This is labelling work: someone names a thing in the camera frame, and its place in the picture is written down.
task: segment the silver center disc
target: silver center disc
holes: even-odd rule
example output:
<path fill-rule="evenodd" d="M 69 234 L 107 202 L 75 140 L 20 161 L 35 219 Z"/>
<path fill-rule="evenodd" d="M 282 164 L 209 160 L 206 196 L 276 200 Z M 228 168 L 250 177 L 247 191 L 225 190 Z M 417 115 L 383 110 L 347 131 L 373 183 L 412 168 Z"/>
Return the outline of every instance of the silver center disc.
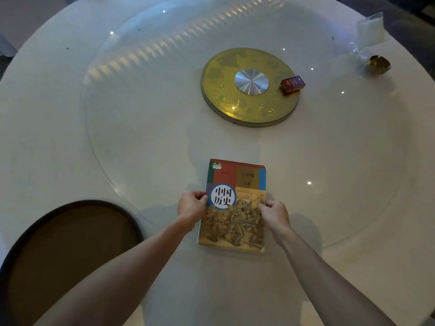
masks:
<path fill-rule="evenodd" d="M 238 71 L 234 78 L 234 82 L 236 87 L 239 88 L 242 93 L 248 95 L 262 94 L 269 87 L 267 76 L 254 69 Z"/>

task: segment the left hand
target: left hand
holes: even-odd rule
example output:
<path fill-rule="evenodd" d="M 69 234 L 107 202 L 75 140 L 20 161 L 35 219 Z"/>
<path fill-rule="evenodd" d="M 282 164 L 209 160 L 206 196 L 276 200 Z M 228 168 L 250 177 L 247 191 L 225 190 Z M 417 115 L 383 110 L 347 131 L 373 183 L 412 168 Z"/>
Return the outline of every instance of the left hand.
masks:
<path fill-rule="evenodd" d="M 192 231 L 195 223 L 204 216 L 207 199 L 204 191 L 185 191 L 178 200 L 178 219 L 187 232 Z"/>

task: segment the small red box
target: small red box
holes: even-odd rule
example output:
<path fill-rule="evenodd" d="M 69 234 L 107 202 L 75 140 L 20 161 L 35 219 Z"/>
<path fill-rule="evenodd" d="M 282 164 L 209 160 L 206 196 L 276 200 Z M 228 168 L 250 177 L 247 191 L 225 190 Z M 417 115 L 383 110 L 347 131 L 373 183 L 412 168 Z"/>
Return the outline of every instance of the small red box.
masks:
<path fill-rule="evenodd" d="M 300 76 L 284 79 L 281 81 L 282 91 L 286 94 L 294 91 L 301 90 L 305 87 L 305 82 L 302 81 Z"/>

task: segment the forearm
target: forearm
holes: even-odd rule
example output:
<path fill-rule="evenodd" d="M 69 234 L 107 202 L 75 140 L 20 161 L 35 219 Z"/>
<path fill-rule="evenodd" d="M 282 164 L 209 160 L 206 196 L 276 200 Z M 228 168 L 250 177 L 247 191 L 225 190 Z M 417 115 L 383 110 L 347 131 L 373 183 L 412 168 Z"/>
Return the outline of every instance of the forearm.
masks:
<path fill-rule="evenodd" d="M 35 326 L 122 325 L 143 300 L 185 234 L 184 225 L 177 219 L 95 270 Z"/>
<path fill-rule="evenodd" d="M 295 232 L 281 236 L 282 246 L 308 298 L 325 326 L 394 326 L 366 296 L 331 268 Z"/>

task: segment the book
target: book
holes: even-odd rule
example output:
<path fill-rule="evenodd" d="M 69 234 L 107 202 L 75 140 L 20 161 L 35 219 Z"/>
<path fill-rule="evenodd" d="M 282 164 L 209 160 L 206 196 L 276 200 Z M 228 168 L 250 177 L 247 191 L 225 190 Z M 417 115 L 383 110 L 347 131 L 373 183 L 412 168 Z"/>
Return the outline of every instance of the book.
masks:
<path fill-rule="evenodd" d="M 264 220 L 258 205 L 266 201 L 266 168 L 210 159 L 205 193 L 198 244 L 264 253 Z"/>

